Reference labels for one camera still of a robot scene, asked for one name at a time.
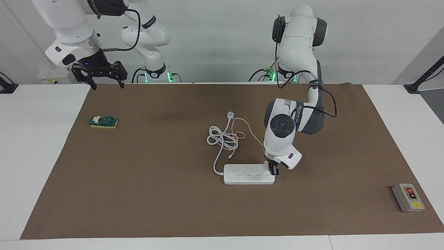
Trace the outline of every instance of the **power plug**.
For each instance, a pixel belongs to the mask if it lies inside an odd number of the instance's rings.
[[[228,119],[234,119],[234,113],[230,111],[230,112],[227,113],[226,117]]]

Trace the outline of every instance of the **white power strip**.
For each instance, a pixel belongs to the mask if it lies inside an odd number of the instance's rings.
[[[264,164],[227,164],[223,167],[227,185],[271,185],[274,176]]]

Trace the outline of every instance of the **gray switch box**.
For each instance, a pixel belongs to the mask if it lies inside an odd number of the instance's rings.
[[[425,209],[413,184],[400,183],[393,186],[392,190],[403,212],[422,211]]]

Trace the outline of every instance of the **black stand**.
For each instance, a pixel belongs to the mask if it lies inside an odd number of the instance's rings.
[[[9,84],[0,77],[0,86],[3,88],[0,90],[0,94],[12,94],[19,85],[15,83]]]
[[[412,84],[404,84],[404,88],[409,92],[410,94],[420,94],[418,91],[419,85],[421,85],[429,76],[431,76],[437,69],[441,67],[441,65],[444,64],[444,56],[441,57],[431,68],[427,70],[424,75],[422,75],[416,82]]]

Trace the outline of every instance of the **switch box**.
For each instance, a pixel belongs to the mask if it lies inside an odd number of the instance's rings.
[[[425,209],[413,184],[400,183],[393,186],[392,190],[403,212],[422,211]]]
[[[67,68],[41,70],[37,78],[42,84],[73,84],[78,83],[74,74]]]

